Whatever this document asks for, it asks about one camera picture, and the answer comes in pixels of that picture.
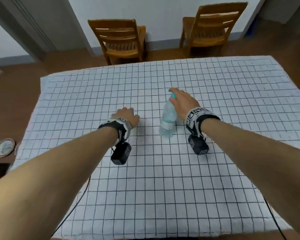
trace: bottle label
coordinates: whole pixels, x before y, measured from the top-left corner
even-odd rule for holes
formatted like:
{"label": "bottle label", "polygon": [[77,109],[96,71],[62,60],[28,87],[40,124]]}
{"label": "bottle label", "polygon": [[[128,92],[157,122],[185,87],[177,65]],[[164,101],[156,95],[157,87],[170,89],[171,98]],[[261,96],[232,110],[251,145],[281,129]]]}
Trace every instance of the bottle label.
{"label": "bottle label", "polygon": [[162,120],[161,122],[161,127],[164,128],[165,130],[172,130],[174,125],[175,125],[174,122],[167,122],[164,120]]}

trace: forearm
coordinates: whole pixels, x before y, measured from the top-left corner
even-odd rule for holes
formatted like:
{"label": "forearm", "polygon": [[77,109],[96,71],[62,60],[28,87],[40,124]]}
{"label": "forearm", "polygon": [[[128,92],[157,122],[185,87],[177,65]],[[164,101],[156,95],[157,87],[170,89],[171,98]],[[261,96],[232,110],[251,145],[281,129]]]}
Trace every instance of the forearm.
{"label": "forearm", "polygon": [[29,160],[0,179],[0,239],[48,239],[117,138],[116,129],[101,128]]}
{"label": "forearm", "polygon": [[300,150],[216,119],[204,120],[201,130],[300,232]]}

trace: water bottle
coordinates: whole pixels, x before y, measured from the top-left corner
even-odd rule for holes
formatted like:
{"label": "water bottle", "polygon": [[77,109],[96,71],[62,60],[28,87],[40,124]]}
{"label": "water bottle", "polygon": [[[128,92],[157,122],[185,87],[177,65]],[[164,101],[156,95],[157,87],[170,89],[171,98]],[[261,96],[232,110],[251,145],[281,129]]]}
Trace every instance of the water bottle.
{"label": "water bottle", "polygon": [[[171,97],[174,99],[176,98],[173,92],[171,93]],[[171,137],[175,129],[176,119],[176,110],[174,109],[173,104],[168,99],[163,108],[162,119],[159,129],[160,135],[164,137]]]}

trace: table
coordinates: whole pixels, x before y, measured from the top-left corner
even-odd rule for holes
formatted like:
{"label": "table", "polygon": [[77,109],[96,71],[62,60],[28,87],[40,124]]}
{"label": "table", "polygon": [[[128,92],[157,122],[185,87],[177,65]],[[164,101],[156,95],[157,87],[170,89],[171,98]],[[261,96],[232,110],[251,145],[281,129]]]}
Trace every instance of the table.
{"label": "table", "polygon": [[[260,191],[213,141],[207,141],[208,154],[197,156],[179,120],[176,134],[161,138],[160,114],[170,87],[187,91],[225,122],[300,148],[300,91],[271,56],[153,61],[49,75],[41,79],[12,169],[96,130],[123,106],[141,117],[128,140],[127,163],[114,165],[111,151],[106,153],[56,237],[196,237],[276,229]],[[275,215],[282,229],[290,228]]]}

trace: black cable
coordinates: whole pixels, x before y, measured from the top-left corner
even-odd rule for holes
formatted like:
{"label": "black cable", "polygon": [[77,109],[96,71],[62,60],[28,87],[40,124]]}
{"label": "black cable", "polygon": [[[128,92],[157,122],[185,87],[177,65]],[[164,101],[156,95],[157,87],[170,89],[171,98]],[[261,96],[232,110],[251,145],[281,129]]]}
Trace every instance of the black cable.
{"label": "black cable", "polygon": [[268,204],[266,198],[263,198],[263,199],[264,199],[265,203],[267,204],[268,209],[269,209],[269,211],[270,211],[270,214],[271,214],[271,216],[272,216],[272,218],[273,218],[273,220],[274,220],[274,223],[276,224],[276,226],[277,226],[279,232],[281,233],[283,239],[284,239],[284,240],[287,240],[287,238],[285,237],[284,233],[282,232],[280,226],[278,225],[277,220],[276,220],[275,216],[273,215],[272,210],[270,209],[270,206],[269,206],[269,204]]}
{"label": "black cable", "polygon": [[67,218],[71,215],[71,213],[75,210],[75,208],[77,207],[77,205],[79,204],[80,200],[82,199],[82,197],[84,196],[84,194],[86,193],[89,184],[90,184],[90,180],[91,180],[91,176],[89,177],[88,183],[87,183],[87,187],[85,188],[82,196],[80,197],[80,199],[78,200],[78,202],[75,204],[75,206],[72,208],[72,210],[70,211],[70,213],[64,218],[64,220],[59,224],[59,226],[56,228],[56,230],[53,232],[53,234],[51,235],[51,237],[57,232],[57,230],[59,230],[59,228],[62,226],[62,224],[67,220]]}

